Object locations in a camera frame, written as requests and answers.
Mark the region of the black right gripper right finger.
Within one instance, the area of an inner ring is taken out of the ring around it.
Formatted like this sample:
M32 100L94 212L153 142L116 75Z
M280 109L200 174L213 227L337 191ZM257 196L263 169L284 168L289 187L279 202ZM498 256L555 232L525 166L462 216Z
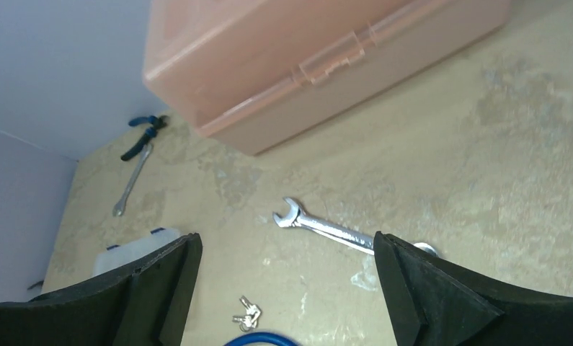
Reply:
M374 257L398 345L573 345L573 297L495 280L376 233Z

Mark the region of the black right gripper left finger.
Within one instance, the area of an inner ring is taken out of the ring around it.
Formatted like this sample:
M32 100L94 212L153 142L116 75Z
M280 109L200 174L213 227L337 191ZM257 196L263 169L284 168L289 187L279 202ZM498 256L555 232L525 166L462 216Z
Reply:
M203 253L188 234L94 278L0 303L0 345L180 345Z

